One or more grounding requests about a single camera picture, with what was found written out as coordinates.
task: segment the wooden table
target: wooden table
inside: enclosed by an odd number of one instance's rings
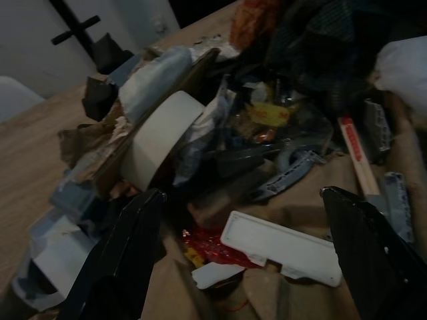
[[[155,45],[191,45],[202,36],[228,36],[236,3],[170,35]],[[0,294],[28,246],[28,227],[49,208],[64,163],[57,133],[81,123],[85,86],[60,93],[20,116],[0,124]]]

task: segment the yellow sticker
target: yellow sticker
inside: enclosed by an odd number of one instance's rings
[[[272,105],[271,103],[255,102],[246,105],[252,122],[271,127],[283,127],[288,124],[290,112],[288,108]]]

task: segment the grey plastic part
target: grey plastic part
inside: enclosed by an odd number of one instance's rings
[[[314,163],[325,163],[325,159],[313,151],[298,151],[298,160],[285,172],[272,177],[261,187],[249,194],[252,201],[262,201],[264,199],[278,195],[291,187],[294,183],[302,179],[313,167]]]
[[[414,234],[404,176],[397,172],[387,172],[384,175],[383,188],[388,202],[388,222],[403,240],[413,243]]]
[[[284,150],[278,156],[278,171],[286,172],[291,167],[291,157],[298,151],[315,151],[320,155],[324,155],[326,149],[340,151],[339,147],[334,145],[331,141],[325,140],[324,137],[302,137],[292,140],[284,147]]]
[[[367,202],[375,206],[379,212],[381,212],[386,217],[388,216],[388,205],[387,199],[383,195],[366,195]]]
[[[382,106],[372,102],[370,99],[366,99],[365,103],[368,108],[366,108],[364,124],[375,144],[375,148],[381,153],[390,150],[392,133]]]

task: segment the white plastic bag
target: white plastic bag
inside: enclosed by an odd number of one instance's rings
[[[378,54],[375,82],[379,90],[401,97],[416,112],[427,115],[427,36],[395,41]]]

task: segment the dark fabric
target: dark fabric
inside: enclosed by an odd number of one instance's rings
[[[96,69],[102,75],[109,75],[133,57],[133,53],[122,50],[109,33],[94,43],[92,49]]]
[[[115,85],[88,77],[85,97],[81,100],[86,115],[95,121],[101,121],[111,110],[118,95]]]
[[[422,34],[403,18],[369,0],[297,1],[272,37],[266,67],[343,111],[368,88],[365,78],[385,44]]]

